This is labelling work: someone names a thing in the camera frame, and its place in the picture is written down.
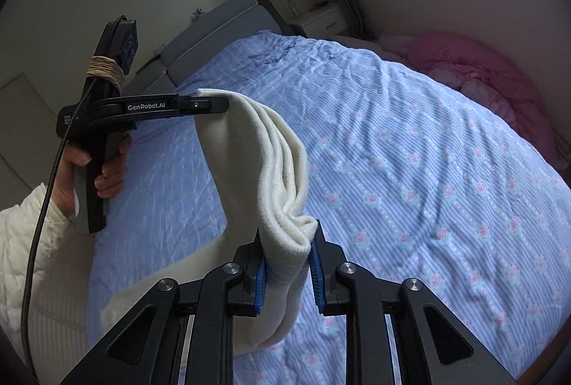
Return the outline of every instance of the cream fabric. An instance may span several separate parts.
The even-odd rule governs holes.
[[[199,91],[199,96],[215,95],[228,97],[228,112],[197,116],[196,130],[228,225],[205,247],[115,294],[101,315],[104,332],[159,279],[201,279],[231,261],[236,248],[251,242],[258,228],[266,256],[266,298],[257,318],[235,318],[234,354],[277,343],[295,321],[317,227],[314,218],[303,215],[307,154],[272,109],[234,92]]]

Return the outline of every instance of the black cable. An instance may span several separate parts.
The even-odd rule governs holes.
[[[127,16],[121,15],[121,16],[119,16],[119,18],[115,19],[115,22],[113,23],[113,27],[111,28],[111,33],[109,34],[109,39],[107,40],[107,43],[105,44],[105,52],[104,52],[103,56],[108,55],[109,48],[111,47],[111,42],[113,40],[113,36],[115,35],[115,31],[117,30],[117,26],[119,26],[119,23],[121,21],[127,21]]]
[[[54,189],[55,175],[58,172],[59,162],[61,161],[62,155],[64,154],[64,148],[67,143],[67,137],[69,135],[70,127],[73,124],[75,118],[77,117],[79,110],[85,104],[85,101],[91,94],[91,90],[93,89],[94,84],[95,84],[95,78],[93,78],[88,89],[85,91],[81,100],[75,107],[75,111],[73,112],[70,122],[67,125],[66,133],[64,134],[64,137],[62,138],[62,141],[59,144],[58,152],[55,155],[55,162],[51,169],[50,179],[47,182],[46,195],[44,197],[44,201],[42,202],[42,208],[40,209],[39,212],[38,222],[36,224],[34,230],[34,237],[32,239],[32,243],[30,246],[30,255],[28,256],[28,265],[26,267],[26,280],[24,283],[24,295],[22,297],[22,311],[20,316],[20,335],[22,337],[22,347],[24,348],[24,359],[26,360],[26,365],[29,367],[30,372],[35,378],[37,378],[37,376],[34,368],[34,362],[32,361],[32,354],[30,351],[30,338],[28,336],[28,318],[30,315],[30,299],[32,292],[32,278],[34,276],[35,257],[36,253],[38,253],[39,239],[42,234],[42,227],[44,227],[44,220],[46,218],[47,208],[50,205],[51,192]]]

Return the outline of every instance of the white jacket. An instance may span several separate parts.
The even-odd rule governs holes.
[[[42,201],[46,195],[44,184],[36,187],[22,204],[0,211],[0,325],[20,357],[23,356],[20,338],[20,309],[30,245]],[[34,294],[55,261],[58,249],[69,236],[71,226],[59,208],[50,202],[34,267]]]

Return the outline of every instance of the nightstand drawer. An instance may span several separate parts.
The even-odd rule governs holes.
[[[329,4],[323,9],[304,13],[290,25],[298,34],[310,39],[327,39],[347,29],[347,21],[339,4]]]

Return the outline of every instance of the bed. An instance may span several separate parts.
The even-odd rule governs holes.
[[[569,318],[571,191],[490,111],[370,51],[292,36],[267,0],[208,13],[125,93],[203,87],[278,111],[308,151],[306,212],[327,238],[377,277],[420,277],[514,377]],[[113,294],[225,226],[192,118],[132,135],[125,189],[96,237],[89,346]],[[235,383],[344,383],[344,350],[342,318],[319,316],[307,283],[292,331],[235,358]]]

